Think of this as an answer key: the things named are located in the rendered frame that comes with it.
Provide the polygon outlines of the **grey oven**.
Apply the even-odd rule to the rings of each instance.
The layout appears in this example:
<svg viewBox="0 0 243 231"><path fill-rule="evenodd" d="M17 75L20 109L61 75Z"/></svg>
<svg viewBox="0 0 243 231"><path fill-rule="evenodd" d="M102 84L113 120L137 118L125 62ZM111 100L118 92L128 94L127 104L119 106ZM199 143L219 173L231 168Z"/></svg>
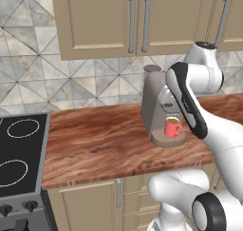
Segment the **grey oven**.
<svg viewBox="0 0 243 231"><path fill-rule="evenodd" d="M30 213L25 202L36 201L38 207ZM12 211L4 217L0 213L0 231L58 231L50 199L45 189L39 191L0 198L0 205L12 206Z"/></svg>

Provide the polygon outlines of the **black hob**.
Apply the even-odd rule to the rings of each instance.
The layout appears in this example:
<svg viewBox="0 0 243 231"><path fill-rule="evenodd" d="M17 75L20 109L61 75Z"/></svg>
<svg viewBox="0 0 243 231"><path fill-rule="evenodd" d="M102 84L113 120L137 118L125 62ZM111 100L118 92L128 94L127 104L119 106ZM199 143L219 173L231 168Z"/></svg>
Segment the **black hob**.
<svg viewBox="0 0 243 231"><path fill-rule="evenodd" d="M0 118L0 198L40 190L50 113Z"/></svg>

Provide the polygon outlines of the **wide beige wall cupboard door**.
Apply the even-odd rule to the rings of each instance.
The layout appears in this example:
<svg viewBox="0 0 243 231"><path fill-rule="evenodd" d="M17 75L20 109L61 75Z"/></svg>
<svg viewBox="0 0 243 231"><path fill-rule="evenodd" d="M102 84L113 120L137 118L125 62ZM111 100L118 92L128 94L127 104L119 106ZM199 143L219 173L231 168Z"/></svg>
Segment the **wide beige wall cupboard door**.
<svg viewBox="0 0 243 231"><path fill-rule="evenodd" d="M129 0L53 0L61 58L79 60L134 56L138 1L134 52L129 53Z"/></svg>

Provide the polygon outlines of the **beige base cupboard door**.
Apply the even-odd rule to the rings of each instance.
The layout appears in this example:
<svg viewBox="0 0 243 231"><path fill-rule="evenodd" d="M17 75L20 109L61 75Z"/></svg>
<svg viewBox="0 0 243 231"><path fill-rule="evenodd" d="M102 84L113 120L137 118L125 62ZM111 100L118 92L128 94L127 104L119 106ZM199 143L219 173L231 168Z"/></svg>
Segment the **beige base cupboard door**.
<svg viewBox="0 0 243 231"><path fill-rule="evenodd" d="M58 231L122 231L121 208L116 207L116 180L48 190Z"/></svg>
<svg viewBox="0 0 243 231"><path fill-rule="evenodd" d="M218 170L216 168L215 164L205 164L201 167L201 169L207 174L209 180L210 180L210 192L216 193L219 191L226 190L226 186L221 178L220 184L217 188L217 190L214 190L214 177L215 177L215 172Z"/></svg>

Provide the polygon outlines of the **red mug of coffee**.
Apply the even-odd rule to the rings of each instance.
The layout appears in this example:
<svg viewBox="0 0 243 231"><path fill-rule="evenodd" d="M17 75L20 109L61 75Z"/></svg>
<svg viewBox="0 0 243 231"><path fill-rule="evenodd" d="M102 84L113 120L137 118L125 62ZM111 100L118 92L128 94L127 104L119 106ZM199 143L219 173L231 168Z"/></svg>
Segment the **red mug of coffee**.
<svg viewBox="0 0 243 231"><path fill-rule="evenodd" d="M168 117L165 121L164 134L168 138L175 138L182 134L182 125L178 118Z"/></svg>

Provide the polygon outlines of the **black oven knob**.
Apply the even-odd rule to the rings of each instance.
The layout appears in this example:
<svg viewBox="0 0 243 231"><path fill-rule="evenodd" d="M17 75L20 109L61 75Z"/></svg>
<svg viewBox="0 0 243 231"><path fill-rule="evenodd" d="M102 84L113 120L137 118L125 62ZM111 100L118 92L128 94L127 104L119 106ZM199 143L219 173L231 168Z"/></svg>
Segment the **black oven knob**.
<svg viewBox="0 0 243 231"><path fill-rule="evenodd" d="M8 204L0 205L0 213L6 217L12 211L12 206Z"/></svg>
<svg viewBox="0 0 243 231"><path fill-rule="evenodd" d="M36 201L28 201L28 202L25 202L24 207L25 207L30 213L32 213L33 210L34 210L35 208L38 207L38 202L36 202Z"/></svg>

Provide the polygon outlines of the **grey coffee machine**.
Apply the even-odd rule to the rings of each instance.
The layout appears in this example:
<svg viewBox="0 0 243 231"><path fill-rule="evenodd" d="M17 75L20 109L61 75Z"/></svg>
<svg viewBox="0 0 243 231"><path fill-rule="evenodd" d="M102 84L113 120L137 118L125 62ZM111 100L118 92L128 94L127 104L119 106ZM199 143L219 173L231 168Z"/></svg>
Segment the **grey coffee machine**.
<svg viewBox="0 0 243 231"><path fill-rule="evenodd" d="M176 117L182 124L178 103L165 82L165 72L159 66L147 65L142 93L140 116L152 144L158 147L176 147L185 143L186 134L168 138L164 134L166 119Z"/></svg>

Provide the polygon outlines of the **beige drawer front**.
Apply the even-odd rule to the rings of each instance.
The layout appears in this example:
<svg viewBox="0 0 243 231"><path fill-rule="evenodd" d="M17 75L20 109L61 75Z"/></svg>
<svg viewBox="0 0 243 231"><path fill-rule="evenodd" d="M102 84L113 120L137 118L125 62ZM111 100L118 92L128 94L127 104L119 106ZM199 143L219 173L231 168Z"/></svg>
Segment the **beige drawer front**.
<svg viewBox="0 0 243 231"><path fill-rule="evenodd" d="M145 231L157 214L158 211L124 214L123 231Z"/></svg>

